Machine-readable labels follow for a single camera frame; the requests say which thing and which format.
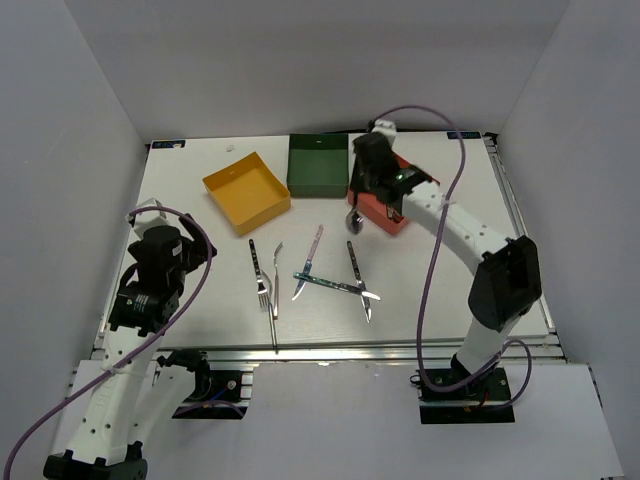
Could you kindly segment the blue label sticker right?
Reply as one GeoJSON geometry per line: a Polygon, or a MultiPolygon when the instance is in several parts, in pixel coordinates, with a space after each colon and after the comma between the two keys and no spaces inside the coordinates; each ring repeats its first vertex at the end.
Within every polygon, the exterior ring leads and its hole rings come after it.
{"type": "Polygon", "coordinates": [[[481,133],[478,131],[447,131],[446,134],[450,140],[459,140],[460,138],[463,140],[475,140],[482,138],[481,133]]]}

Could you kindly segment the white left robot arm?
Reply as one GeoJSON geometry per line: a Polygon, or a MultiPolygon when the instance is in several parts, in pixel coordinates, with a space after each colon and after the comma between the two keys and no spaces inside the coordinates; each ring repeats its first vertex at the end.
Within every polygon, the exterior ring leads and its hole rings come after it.
{"type": "Polygon", "coordinates": [[[142,424],[134,418],[138,395],[160,340],[203,288],[196,285],[182,301],[187,274],[209,270],[217,254],[190,214],[176,216],[179,227],[151,227],[128,248],[135,262],[120,280],[102,372],[63,401],[68,406],[90,396],[68,446],[47,458],[47,479],[143,479],[148,474],[142,424]]]}

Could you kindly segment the dark green square container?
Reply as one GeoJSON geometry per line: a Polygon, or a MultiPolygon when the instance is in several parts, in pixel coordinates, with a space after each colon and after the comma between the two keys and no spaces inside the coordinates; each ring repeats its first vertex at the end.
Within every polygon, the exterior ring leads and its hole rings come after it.
{"type": "Polygon", "coordinates": [[[291,134],[287,188],[292,198],[339,199],[349,185],[347,134],[291,134]]]}

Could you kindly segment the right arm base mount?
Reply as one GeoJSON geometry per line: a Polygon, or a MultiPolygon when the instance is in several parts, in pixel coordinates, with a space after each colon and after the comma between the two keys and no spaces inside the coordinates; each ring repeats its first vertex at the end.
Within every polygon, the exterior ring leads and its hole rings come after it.
{"type": "Polygon", "coordinates": [[[410,377],[418,389],[420,421],[423,425],[510,424],[515,422],[511,389],[503,368],[456,391],[439,393],[427,388],[418,373],[410,377]]]}

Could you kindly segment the yellow square container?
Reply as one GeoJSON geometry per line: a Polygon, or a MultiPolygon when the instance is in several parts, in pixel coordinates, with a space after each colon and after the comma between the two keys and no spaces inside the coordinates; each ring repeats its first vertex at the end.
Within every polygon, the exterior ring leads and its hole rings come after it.
{"type": "Polygon", "coordinates": [[[206,191],[238,236],[287,212],[291,195],[257,152],[202,179],[206,191]]]}

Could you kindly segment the blue label sticker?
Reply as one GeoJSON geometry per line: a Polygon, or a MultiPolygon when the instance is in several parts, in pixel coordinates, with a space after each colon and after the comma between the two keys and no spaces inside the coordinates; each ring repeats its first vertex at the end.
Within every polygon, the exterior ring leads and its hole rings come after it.
{"type": "Polygon", "coordinates": [[[459,140],[460,138],[463,140],[475,140],[482,138],[481,133],[478,131],[447,131],[446,134],[450,140],[459,140]]]}
{"type": "Polygon", "coordinates": [[[181,149],[186,145],[185,140],[157,140],[150,145],[152,149],[181,149]]]}

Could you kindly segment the spoon with pink handle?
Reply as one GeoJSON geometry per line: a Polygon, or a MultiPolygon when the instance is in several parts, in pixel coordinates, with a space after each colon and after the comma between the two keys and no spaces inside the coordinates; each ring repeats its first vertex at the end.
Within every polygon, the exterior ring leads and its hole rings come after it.
{"type": "Polygon", "coordinates": [[[395,210],[391,209],[387,211],[387,217],[389,220],[391,220],[392,222],[398,224],[400,222],[402,222],[404,220],[404,217],[401,216],[398,212],[396,212],[395,210]]]}

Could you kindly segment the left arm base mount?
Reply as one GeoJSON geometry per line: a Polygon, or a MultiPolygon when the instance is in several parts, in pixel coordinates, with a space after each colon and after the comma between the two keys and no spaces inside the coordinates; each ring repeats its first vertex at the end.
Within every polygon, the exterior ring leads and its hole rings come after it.
{"type": "Polygon", "coordinates": [[[248,409],[251,374],[248,371],[212,368],[205,352],[175,350],[157,358],[158,376],[170,368],[185,370],[193,389],[173,414],[173,419],[241,420],[248,409]]]}

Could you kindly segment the red square container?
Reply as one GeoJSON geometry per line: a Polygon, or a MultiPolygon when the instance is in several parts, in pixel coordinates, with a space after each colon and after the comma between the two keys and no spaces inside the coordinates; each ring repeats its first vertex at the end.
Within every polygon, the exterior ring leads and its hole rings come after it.
{"type": "MultiPolygon", "coordinates": [[[[355,160],[347,195],[347,201],[350,205],[352,205],[353,202],[352,198],[353,194],[355,193],[356,180],[359,171],[356,160],[357,155],[354,155],[354,158],[355,160]]],[[[398,224],[389,220],[387,217],[387,208],[382,203],[380,203],[373,194],[359,193],[358,195],[358,207],[361,215],[381,228],[388,235],[397,236],[410,223],[410,221],[406,217],[404,217],[404,220],[398,224]]]]}

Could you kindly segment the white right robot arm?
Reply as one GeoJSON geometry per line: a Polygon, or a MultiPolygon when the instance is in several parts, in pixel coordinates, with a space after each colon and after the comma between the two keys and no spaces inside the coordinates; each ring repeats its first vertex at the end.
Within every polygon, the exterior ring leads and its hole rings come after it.
{"type": "Polygon", "coordinates": [[[415,165],[398,163],[390,140],[380,132],[353,142],[352,188],[371,194],[392,214],[429,231],[434,247],[446,247],[473,276],[467,304],[472,321],[451,360],[451,384],[472,399],[488,385],[507,337],[542,295],[538,250],[522,235],[510,238],[491,229],[451,199],[439,183],[415,165]]]}

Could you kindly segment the blue label sticker left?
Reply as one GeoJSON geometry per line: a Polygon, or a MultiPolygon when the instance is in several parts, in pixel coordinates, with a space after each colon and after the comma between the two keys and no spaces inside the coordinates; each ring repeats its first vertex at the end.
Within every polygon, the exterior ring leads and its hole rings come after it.
{"type": "Polygon", "coordinates": [[[181,149],[186,145],[185,140],[157,140],[150,145],[152,149],[181,149]]]}

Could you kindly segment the spoon with green handle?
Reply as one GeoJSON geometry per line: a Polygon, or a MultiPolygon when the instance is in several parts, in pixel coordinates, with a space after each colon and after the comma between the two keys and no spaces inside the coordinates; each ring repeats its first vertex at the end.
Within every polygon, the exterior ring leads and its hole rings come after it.
{"type": "Polygon", "coordinates": [[[352,198],[353,202],[351,205],[351,210],[345,217],[345,225],[347,230],[352,235],[359,235],[363,228],[364,218],[360,213],[358,203],[359,203],[359,195],[357,193],[353,194],[352,198]]]}

